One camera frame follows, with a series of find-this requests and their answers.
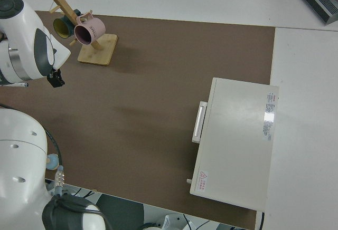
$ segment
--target wooden peg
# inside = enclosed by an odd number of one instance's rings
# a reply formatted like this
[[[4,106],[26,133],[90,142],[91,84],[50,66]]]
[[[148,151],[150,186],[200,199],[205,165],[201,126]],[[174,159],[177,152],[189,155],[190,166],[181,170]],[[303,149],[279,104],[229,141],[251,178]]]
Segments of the wooden peg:
[[[78,41],[77,39],[74,39],[72,42],[69,43],[69,45],[70,45],[70,46],[73,46],[73,45],[76,44],[77,41]]]
[[[51,10],[49,10],[49,13],[53,14],[56,10],[58,10],[60,8],[60,6],[56,6],[54,8],[52,8]]]
[[[103,50],[103,46],[99,44],[99,42],[94,41],[92,42],[91,46],[95,49],[95,50]]]
[[[61,10],[64,12],[66,17],[72,22],[73,25],[77,25],[76,22],[76,13],[72,10],[72,8],[69,6],[69,4],[65,0],[53,0],[56,4],[58,4],[61,8]]]

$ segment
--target brown surface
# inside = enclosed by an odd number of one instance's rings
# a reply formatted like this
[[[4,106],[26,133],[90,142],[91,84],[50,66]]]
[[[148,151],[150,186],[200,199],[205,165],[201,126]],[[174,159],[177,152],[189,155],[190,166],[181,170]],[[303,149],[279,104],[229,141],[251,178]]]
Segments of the brown surface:
[[[39,15],[53,32],[60,14]],[[190,195],[186,179],[198,151],[191,142],[196,113],[212,78],[268,84],[275,29],[99,18],[119,37],[109,66],[79,63],[76,44],[61,68],[65,86],[39,79],[27,89],[1,87],[0,102],[54,134],[69,184],[254,228],[254,211]]]

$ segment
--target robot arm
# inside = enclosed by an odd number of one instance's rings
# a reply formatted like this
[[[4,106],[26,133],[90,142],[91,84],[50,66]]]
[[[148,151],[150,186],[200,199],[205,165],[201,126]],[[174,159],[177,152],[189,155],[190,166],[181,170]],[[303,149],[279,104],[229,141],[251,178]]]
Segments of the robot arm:
[[[55,176],[55,195],[48,193],[44,181],[47,139],[35,119],[0,109],[0,127],[0,229],[111,229],[96,205],[62,193],[61,166]]]
[[[0,32],[0,85],[56,76],[70,55],[23,0],[0,0]]]

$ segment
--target product label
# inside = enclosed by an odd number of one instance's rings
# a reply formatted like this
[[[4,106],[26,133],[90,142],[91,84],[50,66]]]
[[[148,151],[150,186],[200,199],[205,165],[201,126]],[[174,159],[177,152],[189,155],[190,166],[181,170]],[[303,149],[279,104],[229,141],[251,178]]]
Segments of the product label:
[[[278,96],[271,92],[269,92],[267,95],[263,125],[263,140],[266,141],[271,141],[272,139],[277,97]]]
[[[197,191],[205,191],[208,172],[200,170]]]

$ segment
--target black cable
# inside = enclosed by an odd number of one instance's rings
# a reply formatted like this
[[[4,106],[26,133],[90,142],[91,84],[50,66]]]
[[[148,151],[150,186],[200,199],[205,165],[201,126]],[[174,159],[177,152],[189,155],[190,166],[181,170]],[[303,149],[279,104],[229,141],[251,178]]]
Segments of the black cable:
[[[265,213],[262,213],[262,219],[261,219],[261,221],[260,221],[260,227],[259,227],[259,230],[262,230],[262,229],[263,229],[264,215],[265,215]]]
[[[86,196],[86,197],[83,197],[83,198],[90,197],[91,195],[94,195],[94,194],[95,194],[95,192],[93,192],[93,193],[91,193],[91,194],[89,194],[88,196]]]
[[[198,228],[196,228],[196,230],[199,229],[200,227],[204,226],[206,223],[209,223],[209,222],[210,222],[210,221],[204,222],[202,225],[200,225]]]
[[[184,218],[185,218],[185,221],[188,223],[189,229],[191,230],[191,226],[190,226],[190,224],[189,224],[188,219],[185,217],[185,214],[183,214],[183,216],[184,216]]]
[[[85,194],[84,196],[83,196],[83,198],[86,198],[86,197],[89,197],[89,196],[91,196],[91,195],[93,195],[95,192],[93,192],[92,190],[90,190],[87,194]]]
[[[14,109],[13,107],[11,106],[8,106],[8,105],[5,105],[3,103],[0,103],[0,107],[3,107],[5,109],[10,109],[10,110],[17,110],[17,109]],[[58,153],[58,157],[59,157],[59,165],[63,165],[62,163],[62,156],[61,156],[61,151],[60,151],[60,148],[59,148],[59,145],[58,143],[56,142],[56,140],[54,139],[54,137],[52,136],[52,134],[49,132],[49,130],[47,130],[44,126],[42,126],[46,135],[49,137],[49,139],[52,141],[57,153]]]
[[[82,190],[82,188],[80,188],[73,196],[76,196],[80,192],[80,190]]]
[[[47,136],[49,137],[49,139],[52,141],[57,153],[58,153],[58,157],[59,157],[59,165],[62,165],[63,166],[63,163],[62,163],[62,156],[61,156],[61,151],[60,151],[60,148],[59,148],[59,145],[57,143],[57,141],[54,139],[54,137],[52,136],[52,134],[49,132],[49,130],[46,129],[45,126],[42,126],[44,128],[44,131],[45,133],[47,134]]]

